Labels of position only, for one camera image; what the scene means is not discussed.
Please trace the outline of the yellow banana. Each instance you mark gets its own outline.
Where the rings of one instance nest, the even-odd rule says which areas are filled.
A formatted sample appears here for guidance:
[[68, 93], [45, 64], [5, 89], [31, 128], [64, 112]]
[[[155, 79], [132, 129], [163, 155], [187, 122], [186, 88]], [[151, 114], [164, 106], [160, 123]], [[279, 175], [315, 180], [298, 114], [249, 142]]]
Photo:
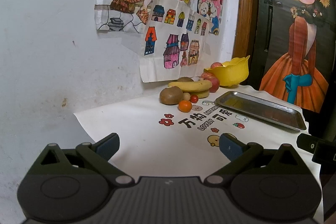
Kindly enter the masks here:
[[189, 82], [170, 82], [168, 87], [178, 87], [183, 92], [202, 92], [212, 88], [212, 82], [209, 80], [189, 81]]
[[204, 90], [204, 91], [201, 91], [201, 92], [191, 92], [190, 94], [191, 95], [196, 95], [196, 96], [198, 96], [199, 99], [202, 99], [202, 98], [207, 98], [210, 95], [210, 91], [209, 90]]

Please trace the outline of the red apple front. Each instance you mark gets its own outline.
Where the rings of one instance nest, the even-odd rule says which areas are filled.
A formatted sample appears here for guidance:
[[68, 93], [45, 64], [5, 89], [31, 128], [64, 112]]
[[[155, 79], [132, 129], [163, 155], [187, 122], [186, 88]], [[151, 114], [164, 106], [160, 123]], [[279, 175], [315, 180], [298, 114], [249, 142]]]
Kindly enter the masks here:
[[212, 73], [203, 72], [200, 78], [203, 80], [209, 80], [212, 83], [212, 87], [210, 88], [211, 93], [214, 93], [219, 89], [220, 81]]

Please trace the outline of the red cherry tomato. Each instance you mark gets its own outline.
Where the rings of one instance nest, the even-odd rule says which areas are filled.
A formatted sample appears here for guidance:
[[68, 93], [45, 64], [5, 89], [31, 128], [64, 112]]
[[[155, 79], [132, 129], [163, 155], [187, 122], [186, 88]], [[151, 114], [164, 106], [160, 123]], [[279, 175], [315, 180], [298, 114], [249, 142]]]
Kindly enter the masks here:
[[195, 94], [190, 95], [190, 102], [191, 103], [197, 103], [199, 100], [198, 96]]

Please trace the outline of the small orange tangerine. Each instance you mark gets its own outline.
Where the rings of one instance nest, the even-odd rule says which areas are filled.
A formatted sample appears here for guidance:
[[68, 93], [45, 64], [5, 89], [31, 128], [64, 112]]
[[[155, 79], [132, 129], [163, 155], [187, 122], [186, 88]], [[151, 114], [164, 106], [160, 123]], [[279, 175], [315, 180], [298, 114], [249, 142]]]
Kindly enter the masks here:
[[193, 105], [190, 101], [187, 100], [182, 100], [181, 102], [179, 102], [178, 104], [178, 109], [179, 111], [183, 112], [183, 113], [188, 113], [191, 111]]

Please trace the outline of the small beige longan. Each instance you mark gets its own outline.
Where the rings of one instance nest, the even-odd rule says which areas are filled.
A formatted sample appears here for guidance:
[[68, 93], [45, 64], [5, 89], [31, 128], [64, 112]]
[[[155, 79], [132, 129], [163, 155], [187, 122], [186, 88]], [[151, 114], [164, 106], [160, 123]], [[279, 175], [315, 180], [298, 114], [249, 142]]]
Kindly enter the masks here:
[[190, 97], [191, 97], [190, 93], [183, 93], [183, 100], [189, 101]]

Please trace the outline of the brown kiwi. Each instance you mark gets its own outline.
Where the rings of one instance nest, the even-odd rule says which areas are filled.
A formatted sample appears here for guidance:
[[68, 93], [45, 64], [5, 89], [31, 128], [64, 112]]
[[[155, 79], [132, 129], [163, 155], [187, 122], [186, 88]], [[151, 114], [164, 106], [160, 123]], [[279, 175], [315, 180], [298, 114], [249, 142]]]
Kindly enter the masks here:
[[190, 77], [180, 77], [177, 82], [194, 82], [194, 80]]
[[183, 100], [183, 91], [176, 86], [164, 88], [159, 94], [159, 101], [164, 105], [177, 105]]

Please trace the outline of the metal tray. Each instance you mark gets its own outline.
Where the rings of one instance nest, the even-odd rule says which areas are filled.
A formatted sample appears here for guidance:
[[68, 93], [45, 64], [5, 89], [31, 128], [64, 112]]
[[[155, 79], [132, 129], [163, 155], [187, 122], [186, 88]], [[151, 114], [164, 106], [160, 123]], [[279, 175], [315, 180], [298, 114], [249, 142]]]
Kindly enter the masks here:
[[221, 107], [226, 107], [291, 130], [300, 131], [307, 129], [299, 111], [241, 92], [228, 91], [218, 97], [215, 103]]

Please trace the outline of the white printed table cloth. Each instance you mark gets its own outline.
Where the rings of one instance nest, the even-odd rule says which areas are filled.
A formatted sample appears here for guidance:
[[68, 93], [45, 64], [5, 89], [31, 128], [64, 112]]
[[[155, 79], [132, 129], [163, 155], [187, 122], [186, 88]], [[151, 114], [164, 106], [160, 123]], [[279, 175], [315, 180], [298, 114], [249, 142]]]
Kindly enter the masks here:
[[219, 89], [190, 112], [161, 104], [158, 94], [76, 113], [86, 133], [99, 141], [120, 137], [112, 163], [140, 182], [141, 190], [118, 194], [107, 214], [110, 223], [245, 223], [228, 197], [203, 186], [204, 179], [230, 161], [219, 149], [229, 133], [243, 143], [276, 149], [296, 144], [298, 132], [218, 107]]

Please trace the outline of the yellow flower-shaped bowl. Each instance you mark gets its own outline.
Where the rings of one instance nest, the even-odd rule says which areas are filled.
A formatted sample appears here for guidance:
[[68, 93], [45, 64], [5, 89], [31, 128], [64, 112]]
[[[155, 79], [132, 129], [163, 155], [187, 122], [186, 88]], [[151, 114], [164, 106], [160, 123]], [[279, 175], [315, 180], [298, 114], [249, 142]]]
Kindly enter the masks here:
[[222, 67], [205, 68], [204, 72], [212, 73], [220, 82], [220, 86], [229, 87], [242, 83], [249, 76], [247, 57], [234, 57], [231, 61], [226, 61]]

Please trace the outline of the apple inside yellow bowl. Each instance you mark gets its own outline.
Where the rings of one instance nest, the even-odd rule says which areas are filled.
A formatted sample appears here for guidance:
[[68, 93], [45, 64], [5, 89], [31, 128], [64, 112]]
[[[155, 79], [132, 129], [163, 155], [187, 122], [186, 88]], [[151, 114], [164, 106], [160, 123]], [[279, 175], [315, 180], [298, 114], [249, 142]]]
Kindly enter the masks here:
[[218, 68], [218, 67], [223, 67], [223, 64], [220, 62], [214, 62], [210, 66], [211, 69]]

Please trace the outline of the houses drawing paper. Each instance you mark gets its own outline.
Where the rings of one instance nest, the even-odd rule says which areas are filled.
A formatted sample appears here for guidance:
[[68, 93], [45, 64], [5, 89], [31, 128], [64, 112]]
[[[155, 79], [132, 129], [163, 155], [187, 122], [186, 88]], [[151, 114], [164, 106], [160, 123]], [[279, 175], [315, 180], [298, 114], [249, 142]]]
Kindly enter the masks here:
[[153, 0], [141, 46], [142, 82], [153, 83], [203, 73], [213, 24], [179, 0]]

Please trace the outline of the bubblegum girl poster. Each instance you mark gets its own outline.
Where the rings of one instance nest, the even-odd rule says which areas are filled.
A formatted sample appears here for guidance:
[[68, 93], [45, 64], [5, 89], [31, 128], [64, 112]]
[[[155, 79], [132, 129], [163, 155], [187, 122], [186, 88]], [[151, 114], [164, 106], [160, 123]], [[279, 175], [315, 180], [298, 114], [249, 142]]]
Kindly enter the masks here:
[[303, 109], [320, 112], [329, 86], [316, 68], [317, 30], [327, 19], [330, 0], [296, 0], [290, 8], [288, 51], [262, 78], [260, 90]]

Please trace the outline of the brown wooden door frame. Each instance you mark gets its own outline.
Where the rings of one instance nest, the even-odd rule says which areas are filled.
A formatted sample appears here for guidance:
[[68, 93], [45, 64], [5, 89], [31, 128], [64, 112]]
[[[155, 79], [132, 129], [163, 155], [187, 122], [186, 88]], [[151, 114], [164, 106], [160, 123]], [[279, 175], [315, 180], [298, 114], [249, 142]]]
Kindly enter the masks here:
[[259, 0], [239, 0], [233, 57], [253, 54]]

